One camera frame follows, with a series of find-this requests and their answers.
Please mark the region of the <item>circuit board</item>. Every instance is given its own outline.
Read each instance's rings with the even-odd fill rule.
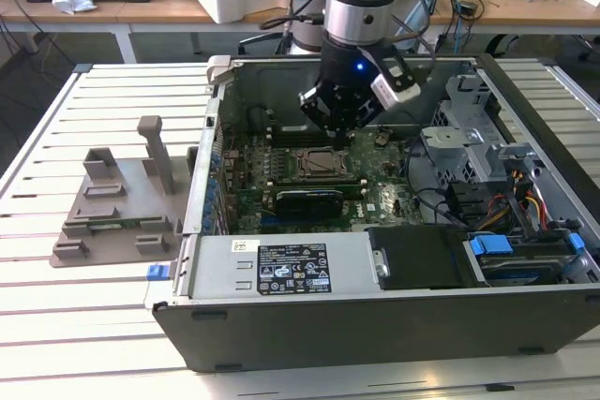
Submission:
[[[228,192],[235,196],[231,233],[359,231],[371,225],[422,223],[402,174],[403,142],[391,137],[387,132],[361,130],[341,151],[305,145],[314,141],[288,147],[285,144],[295,140],[237,138],[237,145],[226,154]],[[277,214],[278,199],[298,189],[337,192],[343,197],[339,214],[314,221],[282,219]]]

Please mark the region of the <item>power supply label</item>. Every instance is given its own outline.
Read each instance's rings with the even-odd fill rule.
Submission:
[[[325,244],[260,245],[257,266],[261,295],[331,292]]]

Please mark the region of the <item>blue plastic tab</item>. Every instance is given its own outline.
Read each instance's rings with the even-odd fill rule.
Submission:
[[[513,247],[503,234],[483,234],[471,240],[471,248],[477,255],[510,255]]]
[[[147,281],[166,281],[169,279],[169,266],[165,264],[153,264],[146,273]]]
[[[476,239],[471,239],[471,248],[472,252],[475,254],[476,257],[485,253],[484,249],[481,248],[479,241],[477,241]]]
[[[583,239],[581,239],[581,236],[579,236],[577,233],[569,234],[569,241],[571,242],[573,248],[575,248],[575,251],[578,255],[581,255],[584,252],[585,243],[583,242]]]

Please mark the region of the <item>barcode sticker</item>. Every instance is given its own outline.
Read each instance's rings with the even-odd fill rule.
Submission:
[[[234,239],[232,252],[258,252],[261,241],[258,239]]]

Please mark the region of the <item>motherboard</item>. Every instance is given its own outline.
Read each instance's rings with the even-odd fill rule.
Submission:
[[[361,130],[343,149],[326,136],[226,133],[231,234],[360,231],[420,224],[403,173],[404,141]]]

